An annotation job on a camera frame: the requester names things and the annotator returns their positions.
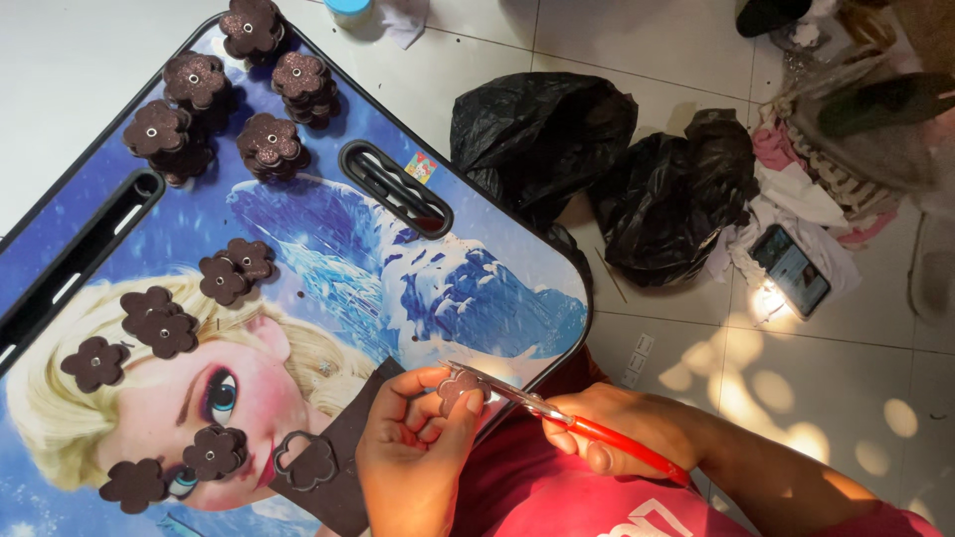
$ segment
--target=small label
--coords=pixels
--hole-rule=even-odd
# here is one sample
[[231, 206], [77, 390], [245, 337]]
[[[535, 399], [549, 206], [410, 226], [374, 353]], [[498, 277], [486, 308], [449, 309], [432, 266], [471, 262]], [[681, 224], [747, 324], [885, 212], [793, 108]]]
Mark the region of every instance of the small label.
[[626, 368], [639, 375], [644, 371], [644, 364], [647, 363], [647, 357], [637, 354], [636, 351], [630, 355], [630, 363]]
[[427, 183], [431, 178], [431, 174], [433, 174], [436, 169], [437, 163], [425, 157], [424, 153], [420, 151], [416, 152], [412, 157], [412, 161], [408, 162], [408, 165], [405, 166], [405, 171], [408, 172], [408, 175], [417, 179], [421, 184]]
[[639, 379], [640, 379], [639, 373], [627, 369], [626, 371], [624, 371], [624, 375], [620, 377], [620, 384], [625, 388], [634, 390], [637, 387], [637, 380]]
[[637, 348], [633, 350], [634, 353], [640, 354], [644, 357], [650, 357], [650, 350], [653, 349], [653, 342], [656, 341], [649, 335], [645, 333], [640, 334], [640, 340], [637, 341]]

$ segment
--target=red shirt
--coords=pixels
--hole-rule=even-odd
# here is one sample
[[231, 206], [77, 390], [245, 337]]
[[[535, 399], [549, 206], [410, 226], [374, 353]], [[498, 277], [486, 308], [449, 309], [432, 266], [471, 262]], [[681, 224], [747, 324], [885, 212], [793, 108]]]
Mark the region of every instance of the red shirt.
[[[694, 537], [751, 533], [695, 489], [618, 480], [552, 446], [533, 418], [509, 419], [461, 473], [454, 537]], [[882, 504], [817, 537], [942, 537], [919, 515]]]

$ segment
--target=hello kitty sticker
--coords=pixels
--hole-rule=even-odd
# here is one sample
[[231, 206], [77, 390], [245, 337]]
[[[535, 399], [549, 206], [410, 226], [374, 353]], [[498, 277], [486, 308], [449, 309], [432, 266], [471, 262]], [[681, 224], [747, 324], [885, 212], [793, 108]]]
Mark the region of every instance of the hello kitty sticker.
[[427, 183], [435, 170], [437, 170], [437, 162], [425, 157], [420, 151], [416, 152], [412, 161], [405, 166], [405, 171], [421, 184]]

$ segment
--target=pink cloth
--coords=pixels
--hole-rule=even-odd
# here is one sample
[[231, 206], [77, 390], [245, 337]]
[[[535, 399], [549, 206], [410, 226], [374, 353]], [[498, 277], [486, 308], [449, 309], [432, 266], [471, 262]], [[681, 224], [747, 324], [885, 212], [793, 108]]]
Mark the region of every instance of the pink cloth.
[[891, 210], [889, 212], [883, 212], [876, 221], [866, 229], [859, 229], [858, 227], [853, 227], [852, 231], [838, 237], [836, 240], [840, 244], [844, 245], [857, 245], [864, 243], [869, 239], [875, 237], [882, 231], [882, 228], [887, 226], [889, 222], [895, 220], [895, 217], [899, 216], [899, 212], [896, 210]]
[[[533, 418], [508, 419], [464, 467], [456, 537], [750, 536], [695, 489], [601, 477], [547, 442]], [[882, 504], [814, 537], [942, 537], [915, 513]]]
[[791, 163], [798, 162], [802, 171], [806, 171], [806, 161], [793, 149], [782, 121], [778, 120], [772, 128], [759, 129], [753, 133], [753, 152], [771, 170], [781, 172]]

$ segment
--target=smartphone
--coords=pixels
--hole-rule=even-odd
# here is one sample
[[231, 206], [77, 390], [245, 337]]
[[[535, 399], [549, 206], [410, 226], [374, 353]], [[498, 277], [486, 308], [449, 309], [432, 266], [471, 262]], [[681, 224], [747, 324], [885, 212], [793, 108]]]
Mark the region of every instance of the smartphone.
[[766, 270], [786, 303], [802, 320], [813, 314], [832, 288], [779, 224], [773, 224], [763, 233], [750, 249], [750, 255]]

